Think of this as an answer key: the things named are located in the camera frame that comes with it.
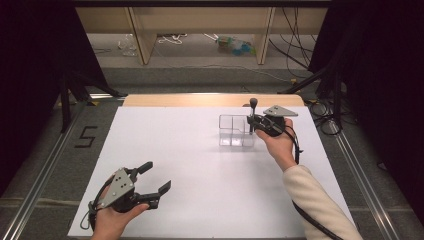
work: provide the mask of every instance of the aluminum rail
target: aluminum rail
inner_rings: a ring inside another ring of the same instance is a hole
[[[34,210],[37,201],[46,186],[50,175],[53,173],[53,170],[56,167],[56,163],[60,158],[66,143],[68,142],[69,136],[71,135],[75,123],[77,122],[82,110],[84,109],[86,103],[79,102],[77,103],[74,110],[74,117],[72,118],[69,127],[64,133],[61,133],[58,140],[56,141],[50,155],[48,156],[46,162],[43,165],[40,173],[37,176],[34,184],[32,185],[29,193],[25,197],[21,206],[19,207],[18,212],[10,223],[10,226],[3,237],[3,240],[14,240],[18,239],[25,228],[26,223],[31,216],[32,211]]]
[[[334,122],[330,123],[330,127],[334,132],[337,131],[338,126],[336,126]],[[364,195],[364,199],[367,202],[368,207],[370,208],[370,211],[374,216],[374,219],[378,227],[380,228],[381,234],[383,235],[384,239],[400,239],[389,214],[387,213],[386,209],[378,198],[374,188],[372,187],[368,177],[362,169],[361,164],[358,161],[358,158],[356,157],[343,131],[336,135],[336,140],[339,144],[340,149],[343,152],[343,155],[349,165],[353,176],[355,177],[359,189]]]

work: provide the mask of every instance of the black backdrop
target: black backdrop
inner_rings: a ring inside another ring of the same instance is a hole
[[[375,6],[356,55],[340,71],[359,123],[424,225],[424,2]],[[310,70],[328,63],[357,10],[329,9]]]
[[[107,87],[75,8],[63,3],[0,1],[0,194],[48,127],[62,79]]]

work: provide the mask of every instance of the clear plastic container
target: clear plastic container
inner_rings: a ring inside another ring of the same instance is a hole
[[[137,56],[137,48],[132,34],[126,34],[125,38],[118,42],[118,47],[122,50],[122,55],[124,56]]]
[[[250,125],[245,115],[219,116],[219,145],[251,147],[254,144],[254,132],[250,133]]]

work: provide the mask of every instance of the white sleeve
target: white sleeve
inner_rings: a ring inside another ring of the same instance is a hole
[[[305,166],[290,167],[283,174],[287,192],[309,216],[342,239],[362,239],[356,227],[322,188]],[[330,239],[305,219],[307,239]]]

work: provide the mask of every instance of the black curtain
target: black curtain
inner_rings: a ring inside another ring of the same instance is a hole
[[[19,1],[0,3],[0,194],[32,147],[59,95],[61,73],[46,57],[49,46],[39,46]]]
[[[424,224],[424,2],[375,3],[356,54],[339,72],[359,123]],[[347,15],[335,11],[329,9],[329,27],[319,35],[313,71],[325,66],[343,34]]]

